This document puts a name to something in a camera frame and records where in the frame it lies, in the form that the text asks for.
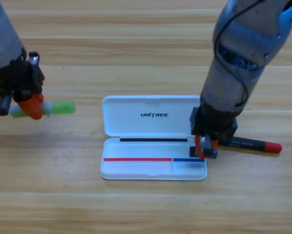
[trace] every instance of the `white plastic case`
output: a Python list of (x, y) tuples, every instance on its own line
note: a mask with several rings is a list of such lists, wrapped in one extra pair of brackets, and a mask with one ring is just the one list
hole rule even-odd
[(199, 96), (108, 96), (102, 101), (105, 179), (201, 180), (203, 159), (190, 158), (195, 146), (189, 117)]

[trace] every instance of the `marker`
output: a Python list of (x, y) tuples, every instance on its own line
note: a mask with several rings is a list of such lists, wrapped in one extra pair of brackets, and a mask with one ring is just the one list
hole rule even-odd
[(233, 147), (233, 148), (262, 151), (266, 153), (279, 153), (283, 149), (283, 147), (277, 143), (260, 141), (260, 140), (252, 140), (252, 139), (241, 138), (241, 137), (233, 137), (231, 139), (221, 139), (219, 140), (218, 144)]
[[(46, 101), (41, 103), (42, 115), (64, 115), (75, 113), (76, 107), (72, 101)], [(12, 118), (28, 117), (18, 104), (12, 104), (9, 109)]]

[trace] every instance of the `cable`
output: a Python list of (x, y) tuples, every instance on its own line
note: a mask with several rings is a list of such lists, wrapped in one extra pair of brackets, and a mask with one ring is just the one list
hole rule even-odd
[(247, 86), (245, 85), (245, 83), (239, 78), (237, 77), (234, 72), (232, 72), (221, 60), (220, 58), (218, 57), (217, 53), (216, 53), (216, 48), (217, 48), (217, 44), (218, 44), (218, 41), (220, 40), (223, 32), (225, 31), (225, 29), (230, 25), (230, 23), (232, 23), (232, 21), (234, 19), (236, 19), (237, 17), (241, 16), (242, 14), (244, 14), (245, 12), (251, 10), (252, 8), (254, 8), (256, 5), (258, 5), (259, 3), (263, 2), (264, 0), (258, 0), (257, 2), (255, 2), (254, 4), (250, 5), (249, 7), (247, 7), (246, 9), (242, 10), (241, 12), (237, 13), (236, 15), (234, 15), (224, 26), (223, 28), (221, 29), (221, 31), (219, 32), (218, 36), (216, 37), (216, 40), (214, 42), (214, 48), (213, 48), (213, 51), (214, 51), (214, 56), (216, 58), (216, 60), (225, 68), (225, 70), (230, 73), (244, 88), (244, 91), (246, 93), (246, 99), (244, 101), (242, 101), (241, 103), (237, 103), (236, 104), (236, 107), (238, 106), (242, 106), (244, 105), (247, 101), (248, 101), (248, 98), (249, 98), (249, 92), (248, 92), (248, 89), (247, 89)]

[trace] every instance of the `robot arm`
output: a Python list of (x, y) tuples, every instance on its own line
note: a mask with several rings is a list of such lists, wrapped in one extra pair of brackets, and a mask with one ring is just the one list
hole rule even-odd
[(197, 155), (213, 157), (221, 138), (233, 137), (265, 67), (292, 30), (292, 0), (229, 0), (214, 29), (214, 58), (190, 118)]
[(27, 52), (0, 3), (0, 116), (9, 112), (11, 100), (33, 119), (42, 117), (44, 75), (37, 52)]

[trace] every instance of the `orange part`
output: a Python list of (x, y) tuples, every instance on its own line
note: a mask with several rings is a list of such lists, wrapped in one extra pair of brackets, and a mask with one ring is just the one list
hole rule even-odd
[(201, 154), (200, 136), (195, 136), (195, 144), (196, 144), (197, 156), (201, 159), (209, 158), (208, 156)]
[(211, 147), (212, 149), (216, 149), (216, 147), (218, 146), (219, 140), (212, 140), (211, 141)]
[(43, 94), (33, 94), (33, 97), (37, 99), (39, 103), (44, 102)]
[(39, 100), (35, 97), (32, 97), (28, 101), (20, 101), (17, 102), (17, 104), (28, 116), (35, 120), (38, 120), (42, 118), (42, 107)]

